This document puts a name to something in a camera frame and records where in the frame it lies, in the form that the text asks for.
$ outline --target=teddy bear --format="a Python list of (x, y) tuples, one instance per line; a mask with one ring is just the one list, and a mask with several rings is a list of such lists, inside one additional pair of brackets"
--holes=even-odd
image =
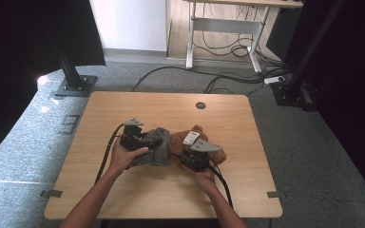
[[(173, 155), (181, 155), (185, 150), (190, 150), (191, 145), (189, 144), (184, 144), (184, 140), (186, 140), (187, 135), (190, 134), (190, 132), (196, 132), (198, 134), (194, 135), (198, 135), (196, 136), (196, 139), (191, 142), (195, 143), (196, 141), (198, 141), (199, 139), (203, 140), (203, 141), (207, 141), (208, 142), (208, 137), (206, 136), (205, 133), (203, 133), (203, 129), (201, 126), (199, 125), (195, 125), (194, 127), (192, 127), (191, 130), (185, 130), (182, 132), (177, 132), (177, 133), (173, 133), (170, 135), (170, 142), (168, 145), (168, 152), (173, 154)], [(209, 153), (209, 158), (215, 163), (215, 164), (220, 164), (222, 162), (224, 162), (226, 160), (226, 154), (224, 153), (223, 149), (221, 148), (220, 151), (215, 151), (215, 152), (208, 152)]]

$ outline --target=wooden desk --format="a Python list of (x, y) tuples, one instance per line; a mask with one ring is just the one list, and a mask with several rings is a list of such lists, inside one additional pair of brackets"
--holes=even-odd
[[(192, 4), (192, 10), (189, 23), (189, 43), (186, 52), (186, 67), (193, 67), (193, 55), (194, 55), (194, 31), (213, 31), (213, 32), (227, 32), (227, 33), (239, 33), (239, 34), (254, 34), (254, 42), (251, 47), (248, 47), (248, 53), (253, 63), (256, 73), (261, 74), (261, 68), (256, 56), (257, 46), (259, 44), (260, 36), (262, 35), (263, 28), (265, 27), (266, 18), (269, 14), (271, 7), (276, 8), (302, 8), (303, 4), (294, 0), (184, 0)], [(196, 4), (197, 3), (213, 3), (213, 4), (226, 4), (226, 5), (242, 5), (242, 6), (257, 6), (265, 7), (262, 15), (262, 19), (259, 22), (254, 21), (238, 21), (238, 20), (221, 20), (215, 18), (200, 18), (196, 17)]]
[[(206, 104), (197, 109), (196, 103)], [(272, 175), (248, 99), (242, 95), (94, 92), (55, 184), (63, 191), (50, 198), (47, 219), (64, 219), (93, 185), (106, 144), (121, 123), (136, 117), (143, 130), (158, 126), (171, 133), (203, 127), (211, 143), (222, 146), (220, 165), (235, 210), (242, 218), (277, 218), (282, 214)], [(218, 187), (224, 194), (222, 184)], [(194, 177), (169, 161), (167, 167), (133, 167), (112, 187), (99, 219), (215, 218), (212, 205)]]

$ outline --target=white label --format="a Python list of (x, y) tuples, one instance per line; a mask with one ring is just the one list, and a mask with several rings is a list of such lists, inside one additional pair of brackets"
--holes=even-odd
[(194, 141), (198, 138), (198, 136), (200, 136), (200, 133), (197, 133), (195, 131), (190, 131), (188, 133), (188, 135), (185, 137), (185, 139), (183, 140), (182, 144), (192, 145), (194, 143)]

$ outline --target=light wood surface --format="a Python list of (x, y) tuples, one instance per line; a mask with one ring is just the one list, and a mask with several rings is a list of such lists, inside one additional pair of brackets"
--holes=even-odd
[(197, 3), (214, 3), (227, 5), (244, 5), (244, 6), (260, 6), (260, 7), (274, 7), (274, 8), (302, 8), (301, 1), (295, 2), (293, 0), (183, 0), (187, 2)]
[[(205, 18), (217, 18), (227, 20), (247, 20), (247, 21), (259, 21), (263, 15), (264, 7), (240, 7), (235, 5), (224, 5), (224, 4), (205, 4), (198, 3), (196, 16)], [(269, 34), (275, 23), (277, 15), (279, 13), (278, 8), (271, 8), (269, 16), (267, 17), (265, 28), (259, 41), (259, 50), (263, 53), (278, 58), (273, 52), (266, 47)], [(189, 40), (189, 2), (182, 0), (171, 0), (171, 21), (172, 27), (170, 32), (170, 39), (168, 43), (168, 57), (185, 59), (187, 45)], [(194, 32), (194, 43), (200, 47), (209, 48), (205, 45), (202, 32)], [(210, 47), (225, 47), (229, 46), (237, 41), (239, 35), (236, 33), (222, 33), (222, 32), (208, 32), (203, 33), (206, 44)], [(252, 38), (250, 34), (241, 34), (240, 38), (247, 38), (247, 40), (241, 40), (240, 43), (244, 46), (251, 46), (251, 41), (248, 39)], [(231, 47), (222, 49), (211, 49), (217, 54), (224, 54), (231, 51)], [(236, 51), (238, 55), (246, 53), (244, 50)], [(208, 61), (223, 61), (223, 62), (238, 62), (248, 63), (248, 67), (252, 68), (251, 60), (249, 56), (240, 58), (233, 54), (216, 56), (206, 50), (194, 47), (194, 59), (195, 60), (208, 60)]]
[[(196, 103), (206, 104), (197, 109)], [(227, 160), (220, 165), (235, 210), (242, 218), (277, 218), (282, 214), (248, 99), (243, 95), (94, 92), (81, 119), (50, 198), (48, 219), (64, 219), (93, 185), (106, 144), (121, 123), (137, 118), (143, 131), (158, 126), (171, 133), (203, 127), (209, 141), (220, 145)], [(217, 185), (224, 194), (222, 184)], [(119, 177), (99, 219), (215, 218), (209, 199), (193, 176), (177, 162), (167, 167), (133, 167)]]

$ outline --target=gray carpet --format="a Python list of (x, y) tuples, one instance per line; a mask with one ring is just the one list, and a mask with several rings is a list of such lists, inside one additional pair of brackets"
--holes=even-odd
[[(78, 71), (99, 77), (94, 90), (130, 91), (158, 67), (164, 65), (107, 62), (107, 67), (84, 66)], [(233, 71), (255, 78), (247, 69), (195, 70)], [(48, 78), (0, 145), (0, 227), (60, 224), (44, 218), (48, 200), (40, 193), (53, 188), (88, 98), (52, 101), (51, 92), (64, 75), (56, 71)], [(213, 78), (164, 69), (148, 76), (136, 91), (202, 93)], [(246, 94), (261, 85), (221, 80), (216, 87)], [(283, 208), (283, 216), (273, 219), (272, 227), (365, 227), (365, 181), (319, 114), (277, 106), (267, 85), (251, 93), (249, 100)], [(268, 227), (267, 219), (246, 222), (249, 227)]]

